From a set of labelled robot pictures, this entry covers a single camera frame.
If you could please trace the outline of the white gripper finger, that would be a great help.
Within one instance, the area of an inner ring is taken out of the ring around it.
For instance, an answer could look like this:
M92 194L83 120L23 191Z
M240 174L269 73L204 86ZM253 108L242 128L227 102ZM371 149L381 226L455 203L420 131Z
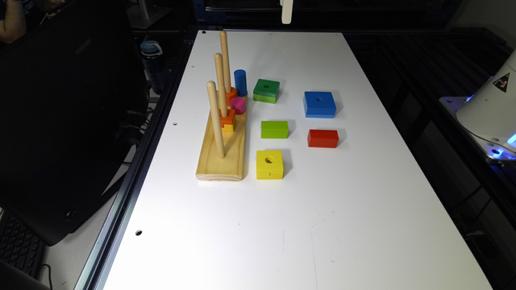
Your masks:
M281 5L281 22L283 24L291 24L293 15L293 0L280 0Z

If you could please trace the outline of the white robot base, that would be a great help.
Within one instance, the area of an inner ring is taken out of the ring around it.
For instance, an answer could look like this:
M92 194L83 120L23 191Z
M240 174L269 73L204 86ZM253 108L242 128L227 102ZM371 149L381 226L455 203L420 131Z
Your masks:
M515 162L515 54L469 97L441 97L458 122L493 164Z

